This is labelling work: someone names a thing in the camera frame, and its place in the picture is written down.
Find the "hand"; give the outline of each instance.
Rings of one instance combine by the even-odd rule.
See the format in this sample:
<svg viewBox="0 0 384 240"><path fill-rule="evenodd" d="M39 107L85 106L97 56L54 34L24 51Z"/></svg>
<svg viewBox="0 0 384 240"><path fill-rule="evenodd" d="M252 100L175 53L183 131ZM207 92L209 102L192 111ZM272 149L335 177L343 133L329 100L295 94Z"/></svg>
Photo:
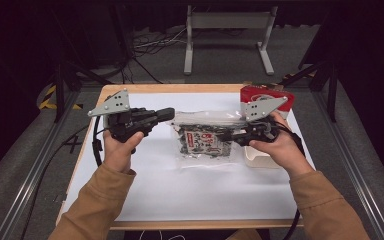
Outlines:
<svg viewBox="0 0 384 240"><path fill-rule="evenodd" d="M142 132L135 133L125 143L111 137L110 131L104 131L105 164L121 173L130 171L131 151L142 141Z"/></svg>
<svg viewBox="0 0 384 240"><path fill-rule="evenodd" d="M271 116L276 122L290 129L278 112L272 112ZM285 131L280 130L276 141L272 143L253 140L249 145L261 152L269 154L279 166L285 168L291 178L314 171L313 167L311 167L307 159L305 159L304 155L298 149L292 137Z"/></svg>

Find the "clear plastic packaging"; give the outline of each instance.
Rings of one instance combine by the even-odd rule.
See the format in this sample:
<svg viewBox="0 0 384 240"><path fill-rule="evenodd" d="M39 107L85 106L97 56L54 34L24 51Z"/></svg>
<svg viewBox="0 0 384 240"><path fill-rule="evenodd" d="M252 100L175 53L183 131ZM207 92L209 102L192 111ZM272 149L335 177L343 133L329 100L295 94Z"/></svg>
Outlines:
<svg viewBox="0 0 384 240"><path fill-rule="evenodd" d="M218 134L233 134L246 125L240 111L176 112L169 122L173 129L180 167L218 166L235 163L237 151L232 141L221 142Z"/></svg>

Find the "brown sleeve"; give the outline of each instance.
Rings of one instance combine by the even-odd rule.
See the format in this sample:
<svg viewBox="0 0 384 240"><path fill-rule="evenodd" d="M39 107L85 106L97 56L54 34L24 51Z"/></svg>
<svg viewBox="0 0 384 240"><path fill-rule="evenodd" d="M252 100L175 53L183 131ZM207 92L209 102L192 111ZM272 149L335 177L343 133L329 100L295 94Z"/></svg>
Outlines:
<svg viewBox="0 0 384 240"><path fill-rule="evenodd" d="M303 174L290 184L309 239L369 239L357 213L323 173Z"/></svg>
<svg viewBox="0 0 384 240"><path fill-rule="evenodd" d="M106 239L136 173L122 174L103 163L61 216L49 239Z"/></svg>

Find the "left hand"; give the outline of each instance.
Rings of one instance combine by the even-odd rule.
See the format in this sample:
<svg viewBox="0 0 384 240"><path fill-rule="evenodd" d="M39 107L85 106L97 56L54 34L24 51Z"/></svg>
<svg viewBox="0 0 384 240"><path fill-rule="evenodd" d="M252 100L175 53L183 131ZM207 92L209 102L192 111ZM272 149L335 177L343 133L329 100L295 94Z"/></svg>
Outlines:
<svg viewBox="0 0 384 240"><path fill-rule="evenodd" d="M105 164L118 172L128 173L131 166L131 151L142 141L144 137L143 133L135 133L125 143L121 143L112 138L111 133L108 130L104 131L103 137Z"/></svg>

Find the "person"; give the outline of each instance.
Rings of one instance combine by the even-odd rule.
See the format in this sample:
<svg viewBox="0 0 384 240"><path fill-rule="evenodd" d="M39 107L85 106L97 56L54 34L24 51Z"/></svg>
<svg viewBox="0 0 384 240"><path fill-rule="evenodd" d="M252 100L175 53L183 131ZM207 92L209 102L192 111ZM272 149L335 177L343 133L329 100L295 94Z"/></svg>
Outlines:
<svg viewBox="0 0 384 240"><path fill-rule="evenodd" d="M288 127L276 112L275 121ZM82 187L79 196L49 239L106 239L121 212L136 172L130 169L131 151L142 141L141 132L120 143L104 132L103 164ZM290 186L309 239L369 239L360 218L338 190L315 171L290 134L280 131L273 143L251 141L250 146L270 154L290 177ZM259 239L256 232L238 231L228 239Z"/></svg>

